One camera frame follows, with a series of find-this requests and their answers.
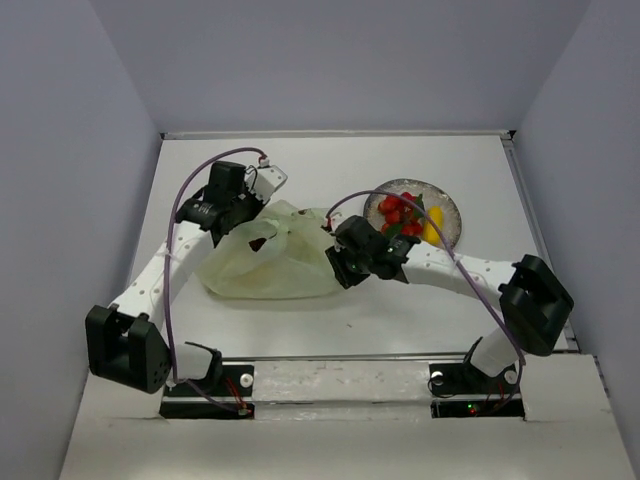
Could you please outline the red fake fruit bunch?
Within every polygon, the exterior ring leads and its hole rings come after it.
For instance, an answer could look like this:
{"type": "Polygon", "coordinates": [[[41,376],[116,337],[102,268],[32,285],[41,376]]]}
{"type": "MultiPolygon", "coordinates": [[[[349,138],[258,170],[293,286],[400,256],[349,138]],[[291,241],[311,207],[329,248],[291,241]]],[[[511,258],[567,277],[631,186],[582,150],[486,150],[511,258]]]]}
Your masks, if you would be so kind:
{"type": "Polygon", "coordinates": [[[387,195],[377,206],[384,223],[379,231],[386,237],[397,234],[421,237],[424,226],[420,213],[398,197],[387,195]]]}

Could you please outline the yellow fake fruit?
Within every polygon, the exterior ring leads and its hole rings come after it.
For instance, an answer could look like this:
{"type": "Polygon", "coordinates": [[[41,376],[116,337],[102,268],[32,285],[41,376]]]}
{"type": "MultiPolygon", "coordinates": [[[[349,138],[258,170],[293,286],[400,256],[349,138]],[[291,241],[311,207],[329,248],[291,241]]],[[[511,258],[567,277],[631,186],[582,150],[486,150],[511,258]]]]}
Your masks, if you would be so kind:
{"type": "Polygon", "coordinates": [[[439,234],[443,227],[443,211],[439,206],[433,206],[428,210],[429,218],[425,219],[423,229],[423,240],[427,243],[439,247],[441,236],[439,234]]]}

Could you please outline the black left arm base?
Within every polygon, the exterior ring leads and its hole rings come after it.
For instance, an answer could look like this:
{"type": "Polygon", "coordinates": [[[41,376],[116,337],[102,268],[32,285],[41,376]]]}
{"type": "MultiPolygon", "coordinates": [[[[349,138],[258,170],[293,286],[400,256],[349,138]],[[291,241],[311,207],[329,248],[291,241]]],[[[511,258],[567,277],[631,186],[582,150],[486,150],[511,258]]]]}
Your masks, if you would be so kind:
{"type": "Polygon", "coordinates": [[[248,420],[254,418],[252,399],[255,367],[224,363],[219,380],[193,380],[164,388],[159,415],[169,420],[248,420]]]}

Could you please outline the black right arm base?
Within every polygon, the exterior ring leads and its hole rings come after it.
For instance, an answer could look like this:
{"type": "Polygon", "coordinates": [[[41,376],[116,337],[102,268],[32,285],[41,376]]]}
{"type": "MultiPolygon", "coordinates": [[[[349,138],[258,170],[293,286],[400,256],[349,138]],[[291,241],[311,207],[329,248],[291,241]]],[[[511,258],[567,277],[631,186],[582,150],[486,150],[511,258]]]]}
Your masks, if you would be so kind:
{"type": "Polygon", "coordinates": [[[487,377],[466,363],[435,363],[429,369],[433,418],[525,417],[516,366],[497,377],[487,377]]]}

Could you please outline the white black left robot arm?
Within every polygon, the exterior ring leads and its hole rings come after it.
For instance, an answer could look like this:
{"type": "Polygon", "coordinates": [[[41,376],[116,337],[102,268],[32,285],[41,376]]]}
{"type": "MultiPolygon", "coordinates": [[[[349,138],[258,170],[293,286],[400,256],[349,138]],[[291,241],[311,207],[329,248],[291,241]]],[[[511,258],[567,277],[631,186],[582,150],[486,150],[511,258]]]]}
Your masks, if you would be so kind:
{"type": "Polygon", "coordinates": [[[223,375],[213,348],[174,339],[170,307],[201,262],[237,226],[257,217],[286,174],[266,158],[246,167],[208,161],[207,184],[172,206],[166,239],[141,273],[108,306],[85,319],[90,372],[145,393],[189,385],[215,392],[223,375]]]}

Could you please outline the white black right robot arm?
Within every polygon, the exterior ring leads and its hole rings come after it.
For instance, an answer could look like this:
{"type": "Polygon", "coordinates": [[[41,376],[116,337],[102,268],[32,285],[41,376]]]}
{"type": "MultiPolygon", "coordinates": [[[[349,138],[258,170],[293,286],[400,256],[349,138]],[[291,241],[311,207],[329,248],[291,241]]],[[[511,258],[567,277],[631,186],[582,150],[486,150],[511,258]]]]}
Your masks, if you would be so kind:
{"type": "Polygon", "coordinates": [[[327,228],[334,244],[326,256],[345,289],[374,275],[441,288],[485,306],[498,326],[471,348],[460,368],[462,384],[473,392],[486,390],[527,354],[549,356],[574,308],[572,296],[537,256],[517,262],[460,256],[402,234],[387,238],[357,215],[334,215],[327,228]]]}

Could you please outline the green printed plastic bag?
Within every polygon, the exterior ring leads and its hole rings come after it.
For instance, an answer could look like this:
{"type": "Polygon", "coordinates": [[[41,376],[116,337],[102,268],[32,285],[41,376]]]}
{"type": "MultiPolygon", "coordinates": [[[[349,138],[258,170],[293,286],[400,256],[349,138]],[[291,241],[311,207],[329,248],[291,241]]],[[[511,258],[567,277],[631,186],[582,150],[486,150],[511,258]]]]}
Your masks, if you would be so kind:
{"type": "Polygon", "coordinates": [[[226,235],[195,271],[210,292],[231,299],[313,298],[341,289],[325,251],[334,245],[322,229],[326,211],[279,200],[226,235]],[[248,242],[267,242],[253,252],[248,242]]]}

